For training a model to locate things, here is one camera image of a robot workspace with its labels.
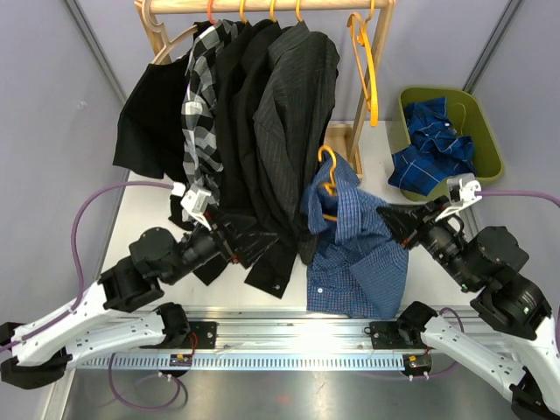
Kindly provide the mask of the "yellow hanger of checked shirt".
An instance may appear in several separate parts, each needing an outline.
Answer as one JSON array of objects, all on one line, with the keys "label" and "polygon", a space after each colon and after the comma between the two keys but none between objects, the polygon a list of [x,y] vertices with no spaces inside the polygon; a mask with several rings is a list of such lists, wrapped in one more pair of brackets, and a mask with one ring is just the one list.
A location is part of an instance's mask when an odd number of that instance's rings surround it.
[{"label": "yellow hanger of checked shirt", "polygon": [[325,154],[331,159],[331,166],[328,170],[328,180],[322,185],[323,189],[329,197],[335,197],[337,195],[337,185],[335,178],[335,171],[338,165],[337,154],[328,145],[321,145],[318,149],[318,161],[323,163],[325,160]]}]

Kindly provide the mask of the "dark blue plaid shirt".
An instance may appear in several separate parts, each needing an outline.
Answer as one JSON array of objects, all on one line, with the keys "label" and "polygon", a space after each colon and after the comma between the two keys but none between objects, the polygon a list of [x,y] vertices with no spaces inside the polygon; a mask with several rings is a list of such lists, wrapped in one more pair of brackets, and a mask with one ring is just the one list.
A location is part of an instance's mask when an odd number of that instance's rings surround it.
[{"label": "dark blue plaid shirt", "polygon": [[403,114],[410,144],[392,155],[391,186],[427,196],[449,177],[476,172],[473,139],[454,129],[446,98],[412,102]]}]

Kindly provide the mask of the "light blue checked shirt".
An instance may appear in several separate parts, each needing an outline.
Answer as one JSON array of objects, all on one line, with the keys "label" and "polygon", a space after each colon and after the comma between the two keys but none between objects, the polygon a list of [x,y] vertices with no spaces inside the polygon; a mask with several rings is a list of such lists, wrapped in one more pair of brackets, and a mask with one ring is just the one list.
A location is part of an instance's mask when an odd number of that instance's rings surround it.
[{"label": "light blue checked shirt", "polygon": [[337,159],[337,195],[329,197],[322,187],[331,166],[325,157],[301,201],[308,228],[318,237],[307,267],[306,309],[392,319],[403,299],[409,253],[393,240],[376,212],[386,201],[361,189],[350,164]]}]

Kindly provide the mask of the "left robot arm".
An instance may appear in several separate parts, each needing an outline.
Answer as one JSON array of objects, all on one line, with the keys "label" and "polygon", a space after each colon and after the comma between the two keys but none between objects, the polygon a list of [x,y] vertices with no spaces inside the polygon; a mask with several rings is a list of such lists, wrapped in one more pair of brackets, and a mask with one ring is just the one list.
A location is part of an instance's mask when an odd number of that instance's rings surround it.
[{"label": "left robot arm", "polygon": [[78,304],[27,325],[2,324],[1,344],[11,352],[1,363],[2,382],[38,389],[104,354],[192,342],[186,312],[173,302],[128,322],[111,321],[159,300],[165,294],[163,285],[174,285],[212,260],[248,269],[278,239],[249,216],[220,211],[205,216],[203,225],[180,240],[163,227],[142,233],[129,245],[129,255],[104,271]]}]

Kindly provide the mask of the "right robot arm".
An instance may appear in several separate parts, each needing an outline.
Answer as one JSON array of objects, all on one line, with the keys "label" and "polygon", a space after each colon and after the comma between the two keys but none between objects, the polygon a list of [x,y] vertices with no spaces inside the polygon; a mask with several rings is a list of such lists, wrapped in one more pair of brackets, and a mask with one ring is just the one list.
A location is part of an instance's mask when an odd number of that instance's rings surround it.
[{"label": "right robot arm", "polygon": [[380,206],[377,213],[399,245],[423,247],[462,292],[474,295],[470,306],[519,359],[481,345],[419,301],[395,322],[398,339],[452,358],[498,391],[518,418],[557,419],[557,323],[541,289],[521,273],[528,254],[505,227],[486,227],[467,240],[451,208],[440,197],[422,205]]}]

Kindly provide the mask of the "yellow hanger of blue shirt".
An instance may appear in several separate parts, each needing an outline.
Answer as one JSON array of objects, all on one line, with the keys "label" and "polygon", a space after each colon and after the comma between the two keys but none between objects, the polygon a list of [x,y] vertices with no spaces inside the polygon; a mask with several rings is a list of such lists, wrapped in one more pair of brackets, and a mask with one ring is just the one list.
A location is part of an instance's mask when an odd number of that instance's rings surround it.
[{"label": "yellow hanger of blue shirt", "polygon": [[346,23],[350,31],[353,55],[356,61],[363,98],[369,112],[369,121],[375,127],[379,119],[378,92],[376,86],[375,62],[368,37],[368,23],[375,14],[375,1],[369,2],[369,13],[363,18],[358,12],[353,12]]}]

